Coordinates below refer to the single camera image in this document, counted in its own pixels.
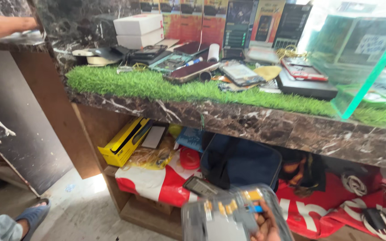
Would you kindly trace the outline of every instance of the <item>white tape roll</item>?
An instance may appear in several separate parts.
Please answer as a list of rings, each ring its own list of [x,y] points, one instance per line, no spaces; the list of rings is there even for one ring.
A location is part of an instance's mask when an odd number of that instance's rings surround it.
[[[209,46],[208,62],[218,62],[220,53],[220,45],[213,43]]]

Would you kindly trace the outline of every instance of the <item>human hand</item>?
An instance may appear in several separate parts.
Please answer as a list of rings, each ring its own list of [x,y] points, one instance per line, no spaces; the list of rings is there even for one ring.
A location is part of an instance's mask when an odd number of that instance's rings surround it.
[[[32,17],[0,16],[0,38],[16,32],[38,29],[38,24]]]
[[[251,241],[281,241],[279,227],[269,206],[264,200],[254,202],[254,205],[260,205],[263,213],[254,213],[259,231],[250,237]]]

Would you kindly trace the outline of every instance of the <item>blue slipper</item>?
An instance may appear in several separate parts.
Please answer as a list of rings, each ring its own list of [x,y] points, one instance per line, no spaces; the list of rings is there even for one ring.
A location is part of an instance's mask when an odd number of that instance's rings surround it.
[[[38,228],[38,226],[40,226],[40,224],[46,218],[48,211],[50,210],[50,200],[41,199],[38,203],[43,202],[46,202],[47,205],[34,208],[27,208],[25,209],[25,211],[23,211],[23,213],[16,217],[16,221],[20,219],[26,219],[29,224],[29,230],[26,233],[25,237],[22,238],[22,241],[29,241],[32,237],[32,234],[34,234],[35,229]]]

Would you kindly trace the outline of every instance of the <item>red lid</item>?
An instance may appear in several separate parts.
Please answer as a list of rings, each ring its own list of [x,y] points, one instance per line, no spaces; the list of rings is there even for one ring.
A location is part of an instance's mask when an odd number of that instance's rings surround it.
[[[180,150],[180,163],[184,169],[193,170],[200,167],[199,152],[183,147]]]

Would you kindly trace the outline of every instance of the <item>green artificial turf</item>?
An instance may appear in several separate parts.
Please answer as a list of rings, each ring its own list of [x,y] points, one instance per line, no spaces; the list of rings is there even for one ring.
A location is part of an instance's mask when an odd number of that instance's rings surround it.
[[[258,88],[239,93],[222,92],[217,86],[219,81],[206,83],[191,81],[183,85],[173,85],[164,80],[161,73],[155,71],[132,71],[118,75],[116,68],[116,66],[74,67],[66,74],[68,85],[79,92],[141,97],[150,100],[177,102],[211,100],[217,103],[248,104],[326,117],[337,115],[328,101],[297,95],[270,94],[259,91]],[[369,125],[386,126],[386,110],[359,107],[353,117]]]

